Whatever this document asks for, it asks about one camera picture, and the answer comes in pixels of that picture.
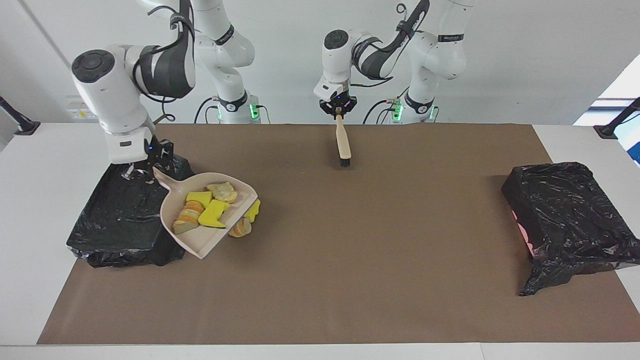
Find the dustpan handle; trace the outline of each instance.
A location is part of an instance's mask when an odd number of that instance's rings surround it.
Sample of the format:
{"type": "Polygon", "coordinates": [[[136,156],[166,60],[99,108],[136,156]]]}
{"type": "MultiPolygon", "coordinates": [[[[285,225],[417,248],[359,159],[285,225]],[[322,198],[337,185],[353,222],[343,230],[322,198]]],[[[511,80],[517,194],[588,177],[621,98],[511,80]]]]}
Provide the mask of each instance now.
{"type": "Polygon", "coordinates": [[[171,191],[172,188],[177,187],[178,181],[172,179],[170,176],[164,174],[158,168],[154,167],[154,176],[158,183],[165,189],[171,191]]]}

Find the pink object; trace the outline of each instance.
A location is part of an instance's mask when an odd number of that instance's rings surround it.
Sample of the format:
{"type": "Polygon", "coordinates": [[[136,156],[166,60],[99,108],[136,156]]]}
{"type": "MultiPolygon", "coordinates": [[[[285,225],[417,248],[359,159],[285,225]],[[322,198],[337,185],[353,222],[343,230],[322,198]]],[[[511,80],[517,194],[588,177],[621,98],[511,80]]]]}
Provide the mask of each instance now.
{"type": "Polygon", "coordinates": [[[531,253],[531,256],[533,256],[533,244],[529,242],[529,235],[527,234],[527,231],[518,222],[518,215],[516,215],[515,211],[511,210],[511,213],[513,214],[513,217],[516,219],[516,223],[520,228],[520,232],[522,233],[522,237],[524,238],[524,241],[527,243],[527,247],[529,248],[529,252],[531,253]]]}

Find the brown paper mat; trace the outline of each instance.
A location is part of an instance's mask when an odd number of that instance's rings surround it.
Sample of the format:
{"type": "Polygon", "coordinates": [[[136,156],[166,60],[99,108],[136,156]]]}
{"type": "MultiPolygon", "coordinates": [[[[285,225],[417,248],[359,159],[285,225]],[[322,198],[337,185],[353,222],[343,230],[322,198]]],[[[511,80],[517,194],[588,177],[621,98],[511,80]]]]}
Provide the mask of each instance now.
{"type": "Polygon", "coordinates": [[[531,126],[159,126],[254,186],[251,235],[166,267],[74,266],[39,344],[640,341],[614,272],[531,297],[500,187],[549,162],[531,126]]]}

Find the green status light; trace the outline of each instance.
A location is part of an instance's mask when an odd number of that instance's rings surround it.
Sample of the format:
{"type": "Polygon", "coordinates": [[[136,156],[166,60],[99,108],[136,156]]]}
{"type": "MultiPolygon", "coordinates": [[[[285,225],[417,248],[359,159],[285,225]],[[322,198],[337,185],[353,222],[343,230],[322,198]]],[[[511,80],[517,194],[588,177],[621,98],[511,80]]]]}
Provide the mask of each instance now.
{"type": "Polygon", "coordinates": [[[404,106],[402,104],[398,104],[394,111],[394,121],[400,122],[400,118],[402,117],[402,111],[404,110],[404,106]]]}
{"type": "Polygon", "coordinates": [[[255,105],[249,104],[249,108],[251,108],[251,118],[257,119],[260,116],[260,112],[255,107],[255,105]]]}

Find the pink dustpan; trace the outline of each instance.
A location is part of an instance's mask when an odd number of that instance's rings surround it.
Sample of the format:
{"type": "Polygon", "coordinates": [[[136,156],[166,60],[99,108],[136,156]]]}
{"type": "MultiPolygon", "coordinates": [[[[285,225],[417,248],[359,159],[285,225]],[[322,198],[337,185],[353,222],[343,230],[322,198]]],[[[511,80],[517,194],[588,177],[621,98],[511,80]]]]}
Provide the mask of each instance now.
{"type": "Polygon", "coordinates": [[[203,259],[220,240],[235,226],[243,215],[249,210],[251,205],[258,199],[255,190],[243,183],[242,181],[225,174],[215,172],[205,172],[183,181],[174,180],[164,175],[160,170],[154,168],[154,175],[158,183],[169,190],[169,194],[164,198],[162,207],[160,207],[160,220],[164,228],[173,236],[175,242],[188,252],[203,259]],[[227,226],[226,229],[216,229],[213,227],[199,226],[176,235],[173,233],[173,221],[178,218],[180,211],[184,207],[187,194],[189,192],[204,191],[205,187],[213,183],[224,183],[228,181],[238,192],[238,198],[231,204],[222,217],[220,222],[227,226]]]}

